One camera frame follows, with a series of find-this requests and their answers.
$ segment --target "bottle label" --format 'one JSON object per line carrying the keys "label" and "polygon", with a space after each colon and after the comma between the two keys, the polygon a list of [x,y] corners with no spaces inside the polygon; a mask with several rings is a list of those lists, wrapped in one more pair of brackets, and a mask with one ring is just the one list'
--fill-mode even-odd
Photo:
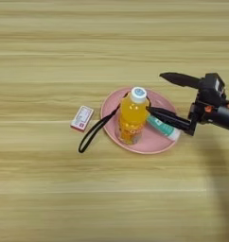
{"label": "bottle label", "polygon": [[119,117],[119,138],[128,145],[134,145],[141,138],[142,128],[144,124],[132,125]]}
{"label": "bottle label", "polygon": [[166,137],[170,136],[175,130],[175,128],[173,128],[172,126],[163,123],[161,120],[152,115],[148,116],[147,121],[157,130],[162,132]]}

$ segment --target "plastic bottle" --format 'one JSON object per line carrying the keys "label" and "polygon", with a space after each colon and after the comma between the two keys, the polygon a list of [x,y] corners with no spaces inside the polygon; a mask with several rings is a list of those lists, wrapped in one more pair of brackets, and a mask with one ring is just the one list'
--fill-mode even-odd
{"label": "plastic bottle", "polygon": [[116,136],[121,142],[134,145],[139,141],[149,115],[146,110],[148,105],[147,91],[141,87],[134,87],[122,99],[116,129]]}
{"label": "plastic bottle", "polygon": [[150,114],[148,115],[147,121],[154,128],[163,133],[169,140],[177,141],[179,139],[181,132],[178,129],[163,123],[161,120]]}

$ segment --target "pink plate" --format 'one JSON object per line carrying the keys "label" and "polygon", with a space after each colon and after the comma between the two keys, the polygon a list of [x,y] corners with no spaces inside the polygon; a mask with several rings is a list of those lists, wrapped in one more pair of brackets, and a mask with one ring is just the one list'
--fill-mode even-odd
{"label": "pink plate", "polygon": [[[124,88],[110,94],[102,105],[101,118],[110,114],[120,103],[124,94],[130,90],[131,88]],[[156,94],[151,90],[147,90],[147,92],[152,106],[168,109],[175,112],[174,107],[164,97]],[[115,136],[115,125],[117,124],[117,117],[118,114],[106,124],[104,129],[115,143],[129,151],[140,154],[157,154],[168,150],[176,143],[168,140],[168,138],[161,134],[158,130],[147,124],[144,127],[141,140],[136,145],[125,145],[121,143]]]}

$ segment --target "bottle cap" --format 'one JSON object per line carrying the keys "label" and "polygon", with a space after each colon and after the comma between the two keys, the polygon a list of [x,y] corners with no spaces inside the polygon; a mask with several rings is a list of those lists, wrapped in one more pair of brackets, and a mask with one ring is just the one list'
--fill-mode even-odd
{"label": "bottle cap", "polygon": [[142,87],[134,87],[131,99],[134,103],[144,103],[147,99],[147,91]]}

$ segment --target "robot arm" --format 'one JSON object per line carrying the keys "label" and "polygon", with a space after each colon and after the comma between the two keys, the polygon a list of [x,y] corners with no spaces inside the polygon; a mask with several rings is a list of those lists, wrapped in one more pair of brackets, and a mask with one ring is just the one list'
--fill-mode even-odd
{"label": "robot arm", "polygon": [[191,105],[188,120],[165,109],[147,107],[151,115],[192,136],[198,123],[229,130],[229,100],[226,100],[225,84],[217,73],[206,74],[204,78],[178,73],[163,73],[160,77],[182,87],[197,89],[198,93]]}

